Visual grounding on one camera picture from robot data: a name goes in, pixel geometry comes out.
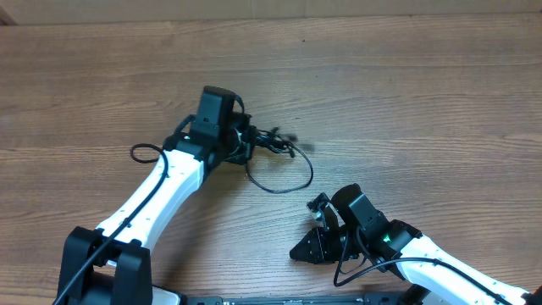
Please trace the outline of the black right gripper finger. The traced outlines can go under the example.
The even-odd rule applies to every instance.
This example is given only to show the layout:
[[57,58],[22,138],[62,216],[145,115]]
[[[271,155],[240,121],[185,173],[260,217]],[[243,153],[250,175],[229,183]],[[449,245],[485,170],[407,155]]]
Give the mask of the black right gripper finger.
[[331,203],[329,197],[324,193],[320,193],[313,200],[307,203],[307,208],[313,214],[324,214],[325,209]]
[[322,227],[309,230],[290,250],[290,258],[305,263],[325,263],[324,235]]

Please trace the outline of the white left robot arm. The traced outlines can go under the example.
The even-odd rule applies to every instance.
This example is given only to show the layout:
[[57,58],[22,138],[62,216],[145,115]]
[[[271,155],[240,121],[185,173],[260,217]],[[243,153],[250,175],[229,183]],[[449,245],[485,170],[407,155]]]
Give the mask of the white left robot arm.
[[151,254],[183,202],[222,162],[246,164],[257,128],[250,115],[190,115],[160,147],[154,168],[95,229],[64,242],[57,304],[180,305],[185,297],[152,282]]

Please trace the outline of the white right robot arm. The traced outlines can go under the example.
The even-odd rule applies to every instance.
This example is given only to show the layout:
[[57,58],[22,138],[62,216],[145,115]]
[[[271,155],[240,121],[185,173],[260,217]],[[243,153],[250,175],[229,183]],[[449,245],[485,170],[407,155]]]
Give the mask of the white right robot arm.
[[358,184],[321,193],[307,204],[319,225],[290,250],[296,261],[336,266],[333,283],[344,286],[365,274],[390,271],[412,283],[403,303],[434,294],[449,304],[539,304],[529,292],[489,277],[441,249],[414,226],[388,220]]

